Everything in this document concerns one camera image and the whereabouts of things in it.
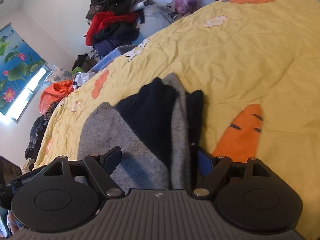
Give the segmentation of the leopard print cloth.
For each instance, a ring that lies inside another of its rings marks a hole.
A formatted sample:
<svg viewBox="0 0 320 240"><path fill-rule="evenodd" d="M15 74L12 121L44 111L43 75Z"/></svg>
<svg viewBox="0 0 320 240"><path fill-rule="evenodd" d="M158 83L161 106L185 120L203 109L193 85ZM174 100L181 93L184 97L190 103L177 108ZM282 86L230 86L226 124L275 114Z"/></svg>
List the leopard print cloth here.
<svg viewBox="0 0 320 240"><path fill-rule="evenodd" d="M46 122L48 122L54 112L54 110L56 109L56 107L58 106L59 102L52 102L48 108L48 110L44 113L44 120L46 120Z"/></svg>

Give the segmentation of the grey navy knit sweater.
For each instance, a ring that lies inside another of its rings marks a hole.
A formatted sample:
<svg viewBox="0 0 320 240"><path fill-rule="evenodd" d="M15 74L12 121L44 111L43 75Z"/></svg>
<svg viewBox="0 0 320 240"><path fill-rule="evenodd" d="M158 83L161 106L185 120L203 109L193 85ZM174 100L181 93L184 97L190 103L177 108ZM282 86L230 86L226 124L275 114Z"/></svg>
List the grey navy knit sweater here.
<svg viewBox="0 0 320 240"><path fill-rule="evenodd" d="M112 179L130 189L190 190L196 180L203 92L185 91L176 74L155 78L115 106L101 103L87 118L78 158L121 148Z"/></svg>

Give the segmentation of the lotus flower picture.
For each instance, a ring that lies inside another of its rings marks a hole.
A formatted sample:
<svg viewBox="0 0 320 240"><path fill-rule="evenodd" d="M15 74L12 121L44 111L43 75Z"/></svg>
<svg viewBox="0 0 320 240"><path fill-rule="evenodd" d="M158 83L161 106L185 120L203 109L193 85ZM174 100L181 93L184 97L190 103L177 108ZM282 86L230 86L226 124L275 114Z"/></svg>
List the lotus flower picture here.
<svg viewBox="0 0 320 240"><path fill-rule="evenodd" d="M1 113L6 115L28 82L46 64L8 24L1 29Z"/></svg>

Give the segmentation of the orange plastic bag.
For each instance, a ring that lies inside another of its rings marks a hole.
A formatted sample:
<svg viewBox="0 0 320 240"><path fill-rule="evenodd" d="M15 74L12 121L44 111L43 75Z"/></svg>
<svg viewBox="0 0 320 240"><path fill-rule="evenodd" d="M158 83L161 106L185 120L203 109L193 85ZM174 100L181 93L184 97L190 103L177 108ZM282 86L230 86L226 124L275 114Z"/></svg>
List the orange plastic bag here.
<svg viewBox="0 0 320 240"><path fill-rule="evenodd" d="M60 102L73 90L73 80L59 81L49 85L40 96L40 113L46 113L53 102Z"/></svg>

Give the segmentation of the pink plastic bag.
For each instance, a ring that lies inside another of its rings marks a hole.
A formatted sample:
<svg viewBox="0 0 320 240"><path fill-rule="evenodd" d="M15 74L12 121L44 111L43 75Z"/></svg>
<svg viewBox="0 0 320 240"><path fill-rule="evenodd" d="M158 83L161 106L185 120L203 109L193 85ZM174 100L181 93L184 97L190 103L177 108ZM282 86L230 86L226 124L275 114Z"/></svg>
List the pink plastic bag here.
<svg viewBox="0 0 320 240"><path fill-rule="evenodd" d="M176 11L181 15L192 13L197 8L198 0L174 0Z"/></svg>

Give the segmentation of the light blue folded towel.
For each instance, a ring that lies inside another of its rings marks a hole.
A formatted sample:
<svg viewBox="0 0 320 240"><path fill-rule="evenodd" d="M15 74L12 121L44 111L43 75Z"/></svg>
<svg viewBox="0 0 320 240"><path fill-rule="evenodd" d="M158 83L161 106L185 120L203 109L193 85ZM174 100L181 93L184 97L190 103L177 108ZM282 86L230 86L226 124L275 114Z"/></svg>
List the light blue folded towel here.
<svg viewBox="0 0 320 240"><path fill-rule="evenodd" d="M131 51L136 48L137 45L125 45L119 46L110 53L108 53L105 57L103 57L94 67L91 68L91 72L98 73L99 71L106 68L112 61L114 61L117 57Z"/></svg>

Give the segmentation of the yellow carrot print quilt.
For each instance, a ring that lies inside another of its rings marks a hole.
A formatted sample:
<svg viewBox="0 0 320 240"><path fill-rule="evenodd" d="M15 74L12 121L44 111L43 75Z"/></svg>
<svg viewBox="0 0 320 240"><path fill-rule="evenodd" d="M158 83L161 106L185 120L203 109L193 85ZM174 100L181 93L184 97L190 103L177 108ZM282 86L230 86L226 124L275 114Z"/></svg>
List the yellow carrot print quilt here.
<svg viewBox="0 0 320 240"><path fill-rule="evenodd" d="M319 0L216 1L121 55L56 107L36 167L75 160L85 120L170 73L204 93L200 145L213 152L246 106L263 110L257 157L301 197L297 231L319 238Z"/></svg>

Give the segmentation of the pile of dark red clothes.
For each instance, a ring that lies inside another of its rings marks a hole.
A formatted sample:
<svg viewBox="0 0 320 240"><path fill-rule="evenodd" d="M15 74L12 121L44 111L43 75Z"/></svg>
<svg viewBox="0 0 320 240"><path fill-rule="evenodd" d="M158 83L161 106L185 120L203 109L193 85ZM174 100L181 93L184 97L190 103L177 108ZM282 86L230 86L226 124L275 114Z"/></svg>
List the pile of dark red clothes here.
<svg viewBox="0 0 320 240"><path fill-rule="evenodd" d="M153 0L91 0L85 45L105 56L112 50L144 39L174 23L170 7Z"/></svg>

